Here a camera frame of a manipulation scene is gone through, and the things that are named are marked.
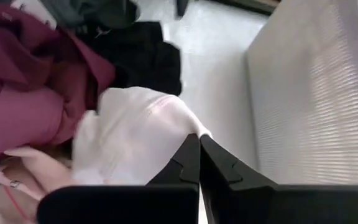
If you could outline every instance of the clothing pile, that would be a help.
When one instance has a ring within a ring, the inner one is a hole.
[[[0,0],[0,223],[71,185],[145,185],[187,135],[180,51],[128,0]]]

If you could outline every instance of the white floor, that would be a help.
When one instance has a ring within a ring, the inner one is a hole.
[[[165,39],[181,49],[181,98],[222,147],[257,168],[244,53],[267,17],[200,0],[176,20],[175,0],[136,2],[140,19],[161,21]],[[207,223],[200,205],[200,223]]]

